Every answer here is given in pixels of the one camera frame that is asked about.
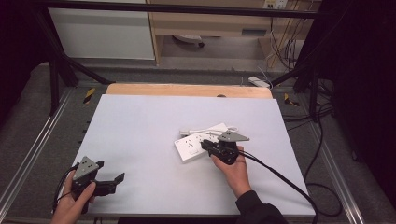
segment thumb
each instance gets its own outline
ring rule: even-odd
[[[81,195],[79,195],[78,199],[76,200],[75,207],[78,210],[82,210],[84,204],[91,198],[93,192],[95,191],[96,183],[92,182],[87,188],[85,188]]]

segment electrical outlet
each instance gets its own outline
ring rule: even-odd
[[[276,0],[275,9],[285,9],[288,0]]]
[[[194,133],[187,137],[175,141],[175,146],[178,154],[181,157],[181,161],[186,163],[187,161],[194,160],[206,154],[207,151],[201,148],[201,142],[204,139],[218,142],[218,137],[223,133],[227,132],[227,126],[224,123],[208,128],[205,133]]]
[[[276,0],[265,0],[262,8],[275,8]]]

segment white table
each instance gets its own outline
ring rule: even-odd
[[[276,100],[196,96],[103,95],[75,162],[105,161],[97,180],[125,173],[115,194],[98,197],[101,217],[238,215],[235,197],[209,157],[182,164],[174,141],[180,128],[224,122],[250,138],[239,145],[306,192]],[[286,217],[312,217],[309,202],[254,161],[251,186]]]

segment white power strip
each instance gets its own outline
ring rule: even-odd
[[[257,77],[250,77],[248,81],[258,87],[268,88],[270,85]]]
[[[207,151],[201,148],[201,142],[204,139],[218,142],[218,137],[223,133],[227,132],[227,126],[224,123],[218,124],[216,126],[210,127],[201,133],[194,133],[187,137],[175,141],[175,146],[177,152],[181,157],[181,161],[186,163],[201,157],[202,155],[207,155]]]

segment hand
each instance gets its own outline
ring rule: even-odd
[[[233,190],[236,198],[251,190],[248,182],[248,168],[245,157],[239,155],[232,165],[227,165],[214,155],[211,158],[215,165],[225,174],[228,185]]]
[[[70,193],[72,190],[73,175],[76,171],[70,172],[64,183],[64,192],[61,200],[59,200],[58,207],[52,217],[51,223],[56,224],[72,224],[76,223],[81,215],[82,208],[85,202],[90,200],[93,203],[92,194],[95,191],[96,183],[92,182],[87,188],[82,191],[81,195],[75,201],[73,195]]]

